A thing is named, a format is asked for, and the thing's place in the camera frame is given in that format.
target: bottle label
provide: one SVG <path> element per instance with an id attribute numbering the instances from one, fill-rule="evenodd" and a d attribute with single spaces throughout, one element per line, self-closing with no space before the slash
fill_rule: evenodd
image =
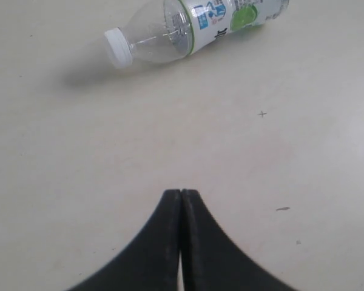
<path id="1" fill-rule="evenodd" d="M 276 18 L 288 0 L 180 0 L 194 34 L 195 53 L 222 36 Z"/>

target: white table surface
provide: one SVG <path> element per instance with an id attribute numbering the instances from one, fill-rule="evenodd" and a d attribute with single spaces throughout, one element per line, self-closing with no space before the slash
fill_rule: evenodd
<path id="1" fill-rule="evenodd" d="M 94 69 L 87 44 L 145 2 L 0 0 L 0 291 L 84 280 L 183 187 L 288 284 L 364 290 L 364 0 Z"/>

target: clear plastic bottle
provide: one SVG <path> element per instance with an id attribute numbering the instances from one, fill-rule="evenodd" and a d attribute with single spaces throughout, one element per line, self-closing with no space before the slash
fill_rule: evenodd
<path id="1" fill-rule="evenodd" d="M 244 27 L 275 19 L 289 0 L 152 0 L 123 28 L 105 32 L 110 60 L 118 69 L 134 58 L 164 63 L 195 53 Z"/>

